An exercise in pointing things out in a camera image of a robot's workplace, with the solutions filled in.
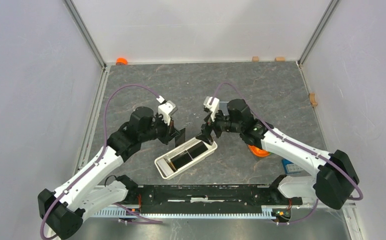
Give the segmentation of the beige leather card holder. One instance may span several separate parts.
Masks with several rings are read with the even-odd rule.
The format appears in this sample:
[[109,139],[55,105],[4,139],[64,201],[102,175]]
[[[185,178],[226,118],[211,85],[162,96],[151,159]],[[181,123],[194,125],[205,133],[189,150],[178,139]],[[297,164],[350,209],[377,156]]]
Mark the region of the beige leather card holder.
[[219,102],[219,110],[222,111],[222,114],[223,114],[224,116],[227,116],[227,115],[229,114],[228,108],[227,108],[227,104],[228,104],[227,101],[220,101],[220,102]]

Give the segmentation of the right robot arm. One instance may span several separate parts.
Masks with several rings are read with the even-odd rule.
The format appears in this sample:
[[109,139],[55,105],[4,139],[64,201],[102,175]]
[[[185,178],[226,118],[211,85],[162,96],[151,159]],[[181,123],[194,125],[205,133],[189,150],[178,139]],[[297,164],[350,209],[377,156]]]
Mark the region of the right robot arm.
[[255,118],[244,99],[229,101],[227,115],[220,110],[215,97],[206,97],[203,105],[207,116],[197,139],[212,144],[212,133],[217,138],[222,133],[239,134],[246,145],[285,158],[311,175],[283,177],[269,191],[272,202],[282,204],[295,197],[317,198],[339,210],[346,201],[352,200],[352,192],[358,190],[359,177],[345,152],[317,149],[285,135],[273,125]]

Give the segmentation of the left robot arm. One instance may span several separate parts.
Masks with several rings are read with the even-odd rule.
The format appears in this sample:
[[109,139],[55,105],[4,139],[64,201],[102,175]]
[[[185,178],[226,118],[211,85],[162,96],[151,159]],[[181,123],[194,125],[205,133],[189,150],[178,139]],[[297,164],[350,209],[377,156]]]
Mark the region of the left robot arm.
[[73,236],[92,214],[94,204],[86,197],[103,178],[138,152],[143,143],[160,140],[167,145],[172,139],[180,139],[185,130],[174,126],[172,116],[176,111],[169,101],[160,104],[157,112],[145,106],[136,108],[129,121],[105,138],[103,147],[76,175],[55,190],[43,189],[37,196],[42,219],[40,237],[47,239],[45,226],[55,233],[51,239]]

